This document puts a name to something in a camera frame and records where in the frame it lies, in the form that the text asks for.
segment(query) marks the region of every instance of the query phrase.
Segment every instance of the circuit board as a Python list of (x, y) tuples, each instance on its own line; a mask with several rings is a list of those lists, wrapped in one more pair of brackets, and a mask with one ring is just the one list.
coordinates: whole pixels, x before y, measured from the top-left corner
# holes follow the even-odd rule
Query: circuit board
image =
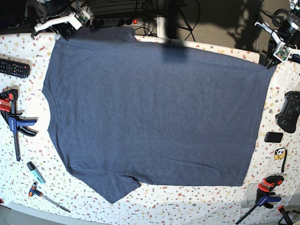
[(282, 61), (285, 61), (290, 55), (290, 50), (285, 45), (282, 45), (279, 47), (278, 51), (276, 52), (276, 55)]
[(90, 17), (87, 16), (86, 13), (84, 13), (83, 11), (80, 11), (76, 14), (76, 18), (77, 20), (79, 20), (79, 22), (81, 22), (82, 24), (85, 24)]

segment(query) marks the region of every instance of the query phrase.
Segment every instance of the t-shirt sleeve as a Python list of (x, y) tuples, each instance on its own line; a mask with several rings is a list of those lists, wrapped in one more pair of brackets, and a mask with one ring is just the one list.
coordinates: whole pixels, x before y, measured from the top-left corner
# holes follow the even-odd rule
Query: t-shirt sleeve
[(141, 186), (133, 177), (102, 171), (101, 169), (69, 168), (68, 170), (111, 204)]

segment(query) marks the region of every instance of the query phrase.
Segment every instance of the table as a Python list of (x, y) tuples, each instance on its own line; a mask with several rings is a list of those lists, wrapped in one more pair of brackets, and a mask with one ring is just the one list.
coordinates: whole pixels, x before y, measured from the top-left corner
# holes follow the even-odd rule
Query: table
[[(240, 206), (247, 185), (261, 182), (269, 173), (280, 173), (282, 161), (274, 161), (274, 151), (283, 146), (289, 150), (285, 164), (286, 175), (284, 183), (276, 188), (276, 193), (282, 197), (282, 201), (277, 206), (287, 205), (300, 181), (299, 121), (296, 132), (285, 133), (280, 144), (265, 143), (263, 140), (269, 131), (282, 132), (275, 123), (275, 115), (283, 106), (284, 93), (292, 89), (300, 90), (297, 80), (300, 65), (285, 63), (280, 65), (273, 75), (268, 88), (255, 151), (243, 186), (180, 187), (142, 183), (140, 188), (123, 199), (115, 204), (109, 204), (98, 193), (66, 171), (47, 132), (50, 111), (41, 90), (56, 38), (57, 36), (51, 33), (41, 33), (35, 40), (31, 40), (30, 34), (0, 36), (0, 57), (11, 60), (21, 59), (20, 61), (28, 63), (31, 67), (28, 79), (0, 74), (0, 88), (2, 90), (12, 86), (18, 88), (18, 110), (24, 110), (23, 115), (26, 117), (38, 117), (37, 123), (32, 127), (38, 131), (35, 137), (19, 134), (22, 158), (20, 162), (15, 159), (13, 135), (6, 122), (2, 117), (0, 118), (0, 198), (4, 200), (5, 205), (14, 202), (66, 217), (118, 225), (149, 223), (194, 225), (222, 222), (233, 224), (248, 210)], [(259, 60), (257, 53), (239, 49), (157, 37), (136, 36), (136, 39), (193, 47), (255, 63)], [(29, 161), (38, 167), (46, 180), (46, 183), (39, 185), (38, 188), (46, 196), (70, 209), (71, 213), (56, 208), (42, 198), (28, 197), (28, 191), (34, 181), (33, 175), (26, 166)], [(243, 223), (276, 221), (280, 217), (276, 207), (273, 210), (260, 207)]]

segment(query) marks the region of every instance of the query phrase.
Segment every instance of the tv remote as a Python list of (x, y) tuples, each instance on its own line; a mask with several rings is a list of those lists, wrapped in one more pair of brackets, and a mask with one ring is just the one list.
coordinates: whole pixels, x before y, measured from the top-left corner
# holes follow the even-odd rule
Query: tv remote
[(26, 63), (0, 59), (0, 73), (26, 78), (30, 73), (30, 67)]

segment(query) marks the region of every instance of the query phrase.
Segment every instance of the black phone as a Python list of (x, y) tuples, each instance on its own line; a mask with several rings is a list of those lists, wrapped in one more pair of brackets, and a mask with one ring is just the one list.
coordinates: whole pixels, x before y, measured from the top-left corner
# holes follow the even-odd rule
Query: black phone
[(268, 132), (264, 137), (265, 142), (280, 143), (283, 133)]

